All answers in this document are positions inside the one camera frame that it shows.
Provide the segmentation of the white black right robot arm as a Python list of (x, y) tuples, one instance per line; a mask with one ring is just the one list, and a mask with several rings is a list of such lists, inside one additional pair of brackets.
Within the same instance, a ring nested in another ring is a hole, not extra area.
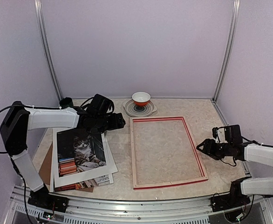
[[(196, 149), (218, 161), (232, 157), (233, 161), (256, 162), (273, 167), (273, 146), (244, 138), (239, 125), (214, 127), (212, 136), (212, 139), (198, 144)], [(236, 207), (249, 195), (273, 196), (273, 177), (245, 177), (233, 181), (225, 202), (230, 207)]]

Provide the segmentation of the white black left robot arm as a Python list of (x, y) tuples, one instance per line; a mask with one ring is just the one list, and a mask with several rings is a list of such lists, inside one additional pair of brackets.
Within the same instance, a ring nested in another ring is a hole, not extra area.
[(90, 103), (82, 106), (61, 105), (57, 108), (36, 107), (15, 101), (0, 125), (6, 153), (16, 173), (29, 187), (40, 206), (49, 207), (53, 198), (33, 165), (27, 151), (27, 133), (35, 129), (70, 128), (103, 133), (122, 129), (126, 122), (121, 113), (115, 113), (112, 100), (96, 94)]

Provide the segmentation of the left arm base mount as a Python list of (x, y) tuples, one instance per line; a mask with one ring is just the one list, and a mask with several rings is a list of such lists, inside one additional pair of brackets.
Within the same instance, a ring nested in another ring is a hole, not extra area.
[(53, 212), (65, 213), (68, 207), (69, 199), (62, 196), (54, 196), (49, 193), (30, 192), (28, 204), (51, 210)]

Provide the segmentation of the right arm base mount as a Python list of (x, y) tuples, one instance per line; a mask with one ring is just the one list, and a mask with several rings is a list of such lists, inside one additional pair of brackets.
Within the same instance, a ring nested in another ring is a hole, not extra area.
[(217, 193), (210, 198), (210, 201), (213, 212), (237, 208), (248, 205), (251, 202), (249, 196), (232, 196), (231, 194), (219, 195)]

